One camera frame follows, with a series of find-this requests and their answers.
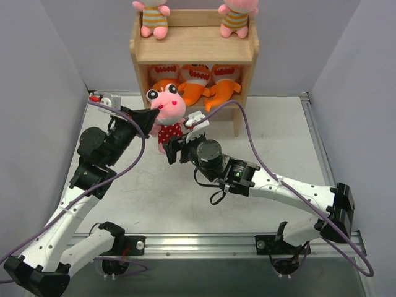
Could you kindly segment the pink plush red polka-dot shirt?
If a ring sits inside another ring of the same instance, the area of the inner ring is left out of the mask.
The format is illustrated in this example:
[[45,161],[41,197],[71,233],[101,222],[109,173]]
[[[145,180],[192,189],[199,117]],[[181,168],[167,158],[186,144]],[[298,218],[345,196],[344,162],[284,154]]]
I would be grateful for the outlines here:
[[158,138],[158,151],[165,154],[163,145],[172,137],[183,134],[181,125],[184,121],[186,104],[178,93],[177,86],[172,83],[161,88],[160,91],[150,89],[146,93],[146,98],[150,102],[151,110],[159,110],[150,135]]

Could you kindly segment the orange shark plush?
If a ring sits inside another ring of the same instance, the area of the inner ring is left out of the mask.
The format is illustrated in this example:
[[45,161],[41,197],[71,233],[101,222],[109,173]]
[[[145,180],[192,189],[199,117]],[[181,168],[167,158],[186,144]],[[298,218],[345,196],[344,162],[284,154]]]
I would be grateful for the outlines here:
[[180,66],[179,64],[157,64],[149,68],[149,77],[153,83],[152,88],[160,91],[168,84],[180,85]]
[[207,85],[211,79],[211,70],[206,64],[185,64],[180,70],[183,82],[179,85],[178,91],[182,93],[182,98],[187,106],[196,104],[204,96],[211,96]]
[[212,67],[211,77],[214,85],[210,89],[210,97],[204,101],[207,112],[227,102],[234,93],[241,92],[241,85],[238,82],[241,77],[241,66],[216,64]]

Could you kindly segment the pink plush striped shirt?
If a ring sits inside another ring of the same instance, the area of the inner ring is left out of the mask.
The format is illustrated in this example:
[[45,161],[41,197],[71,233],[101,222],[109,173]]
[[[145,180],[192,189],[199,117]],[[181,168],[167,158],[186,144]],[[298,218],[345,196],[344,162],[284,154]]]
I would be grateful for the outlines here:
[[250,16],[258,14],[258,0],[224,0],[218,13],[222,15],[220,34],[228,38],[235,33],[240,39],[245,39],[249,33]]
[[142,26],[140,34],[147,38],[153,35],[157,40],[162,40],[168,33],[167,17],[170,8],[167,0],[133,1],[134,9],[142,13]]

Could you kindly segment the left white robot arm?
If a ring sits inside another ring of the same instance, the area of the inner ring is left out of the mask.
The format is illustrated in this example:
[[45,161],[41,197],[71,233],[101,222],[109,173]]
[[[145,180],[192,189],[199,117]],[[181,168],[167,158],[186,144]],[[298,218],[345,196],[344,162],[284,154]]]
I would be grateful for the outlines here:
[[75,231],[121,173],[111,169],[135,136],[142,140],[159,114],[158,109],[110,108],[108,130],[90,127],[80,135],[79,165],[57,209],[43,231],[25,243],[19,256],[11,254],[4,270],[11,279],[35,296],[61,296],[72,276],[99,255],[119,254],[126,243],[125,231],[110,222],[68,247]]

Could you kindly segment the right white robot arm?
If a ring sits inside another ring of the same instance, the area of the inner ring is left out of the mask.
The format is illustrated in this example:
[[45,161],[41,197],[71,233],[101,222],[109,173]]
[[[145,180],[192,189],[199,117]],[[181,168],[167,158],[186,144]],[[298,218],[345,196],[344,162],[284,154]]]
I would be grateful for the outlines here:
[[351,238],[355,203],[348,185],[335,187],[303,183],[268,172],[265,168],[222,153],[215,140],[186,135],[172,137],[164,144],[169,164],[190,162],[195,173],[208,180],[206,187],[245,197],[273,200],[303,210],[309,217],[296,222],[282,222],[274,238],[276,249],[288,253],[317,238],[345,244]]

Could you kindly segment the wooden three-tier shelf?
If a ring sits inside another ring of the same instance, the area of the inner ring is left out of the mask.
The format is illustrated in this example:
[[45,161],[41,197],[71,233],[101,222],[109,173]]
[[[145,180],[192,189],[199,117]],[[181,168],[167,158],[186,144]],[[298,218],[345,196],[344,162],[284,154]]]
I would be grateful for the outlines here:
[[150,105],[145,94],[152,88],[149,67],[154,64],[239,65],[242,89],[233,99],[246,104],[260,47],[256,22],[253,17],[249,19],[249,33],[244,39],[236,34],[223,38],[221,22],[222,16],[215,9],[173,9],[167,36],[157,40],[141,36],[142,13],[136,13],[129,47],[145,107]]

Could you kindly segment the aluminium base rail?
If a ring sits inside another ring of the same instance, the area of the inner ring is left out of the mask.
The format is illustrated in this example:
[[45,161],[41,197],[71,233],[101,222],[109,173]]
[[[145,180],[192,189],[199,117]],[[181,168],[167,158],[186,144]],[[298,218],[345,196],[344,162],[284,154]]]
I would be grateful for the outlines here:
[[145,234],[147,259],[173,257],[178,259],[198,258],[249,258],[264,256],[256,253],[254,233],[193,233],[193,234]]

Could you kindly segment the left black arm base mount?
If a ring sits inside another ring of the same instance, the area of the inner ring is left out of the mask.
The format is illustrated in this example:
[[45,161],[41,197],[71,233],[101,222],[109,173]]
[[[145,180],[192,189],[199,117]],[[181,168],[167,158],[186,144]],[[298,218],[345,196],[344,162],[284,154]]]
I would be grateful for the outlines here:
[[106,230],[114,238],[111,249],[102,256],[142,256],[144,255],[146,237],[144,235],[127,235],[125,229],[111,222],[104,222],[98,226]]

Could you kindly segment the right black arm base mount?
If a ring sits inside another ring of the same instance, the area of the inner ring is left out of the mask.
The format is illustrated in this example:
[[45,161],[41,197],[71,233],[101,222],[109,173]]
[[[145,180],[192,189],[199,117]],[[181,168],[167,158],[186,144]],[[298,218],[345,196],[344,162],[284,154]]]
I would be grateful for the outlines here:
[[276,233],[271,233],[269,235],[255,235],[256,253],[258,255],[265,256],[294,256],[300,255],[303,252],[310,254],[311,248],[307,246],[303,248],[301,244],[294,246],[283,240],[283,234],[287,224],[288,223],[286,221],[281,222]]

